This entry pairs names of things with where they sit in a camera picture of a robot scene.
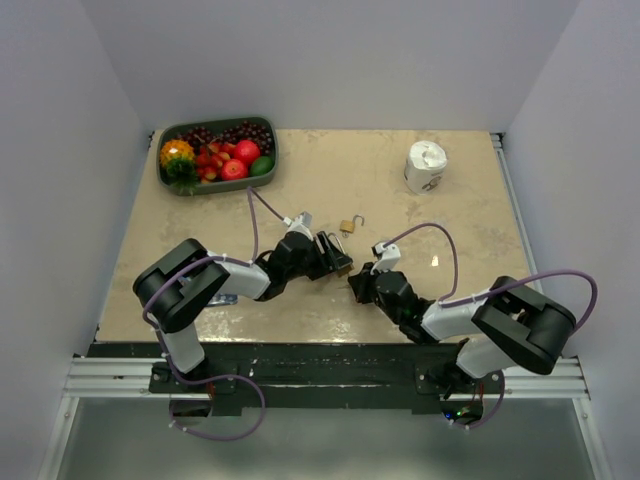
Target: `beige tabletop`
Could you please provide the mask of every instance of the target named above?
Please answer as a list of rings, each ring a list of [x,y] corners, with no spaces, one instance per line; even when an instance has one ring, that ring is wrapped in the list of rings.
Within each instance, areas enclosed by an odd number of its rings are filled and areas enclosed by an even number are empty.
[[[142,322],[131,286],[149,265],[187,237],[216,253],[247,260],[253,236],[244,191],[177,197],[156,178],[160,132],[149,150],[106,308],[99,341],[154,341]],[[371,246],[425,221],[444,225],[460,259],[456,297],[487,288],[500,275],[528,274],[518,229],[491,138],[486,132],[280,130],[280,166],[259,188],[282,215],[313,215],[312,231],[338,232],[343,219],[360,214],[363,227],[342,240],[354,272],[372,261]],[[413,194],[403,178],[409,147],[432,140],[449,164],[440,185]],[[272,249],[285,226],[256,202],[259,252]],[[452,258],[444,235],[422,229],[398,242],[414,291],[436,298],[451,288]],[[346,277],[311,282],[300,278],[265,303],[241,298],[237,305],[207,308],[196,321],[204,341],[402,342],[405,337],[376,307],[359,305]]]

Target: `padlock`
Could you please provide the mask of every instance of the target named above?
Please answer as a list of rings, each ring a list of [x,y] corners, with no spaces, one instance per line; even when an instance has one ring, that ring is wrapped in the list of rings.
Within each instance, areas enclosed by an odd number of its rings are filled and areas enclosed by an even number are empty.
[[[347,238],[350,233],[355,232],[356,218],[360,218],[362,220],[362,225],[364,225],[364,217],[362,215],[354,215],[353,220],[343,220],[340,222],[340,231],[344,238]]]

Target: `toilet paper roll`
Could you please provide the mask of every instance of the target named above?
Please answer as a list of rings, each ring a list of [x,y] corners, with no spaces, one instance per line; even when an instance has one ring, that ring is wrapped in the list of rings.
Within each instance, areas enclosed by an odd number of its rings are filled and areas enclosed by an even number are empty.
[[[426,140],[411,146],[404,167],[404,179],[412,192],[425,195],[438,186],[447,166],[442,147]]]

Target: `red apple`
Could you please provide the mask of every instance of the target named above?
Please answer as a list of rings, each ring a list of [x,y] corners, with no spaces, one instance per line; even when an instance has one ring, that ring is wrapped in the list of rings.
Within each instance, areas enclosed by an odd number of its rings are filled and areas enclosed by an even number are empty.
[[[240,160],[247,167],[260,156],[260,149],[251,140],[240,140],[233,152],[233,158]]]
[[[216,169],[213,167],[204,167],[204,178],[207,180],[215,180],[217,174]]]
[[[220,169],[220,177],[223,180],[240,180],[241,178],[245,178],[249,176],[249,169],[247,166],[241,162],[240,160],[229,160],[225,162]]]

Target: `white wall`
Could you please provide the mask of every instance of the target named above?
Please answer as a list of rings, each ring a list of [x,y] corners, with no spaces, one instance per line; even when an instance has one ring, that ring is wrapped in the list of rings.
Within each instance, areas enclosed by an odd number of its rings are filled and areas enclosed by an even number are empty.
[[[578,0],[82,0],[148,126],[504,131]]]
[[[141,123],[77,0],[0,6],[0,478],[35,478],[93,338]]]
[[[640,472],[640,2],[582,0],[505,139],[540,270],[601,289],[572,340],[618,480]],[[579,281],[546,285],[584,308]]]

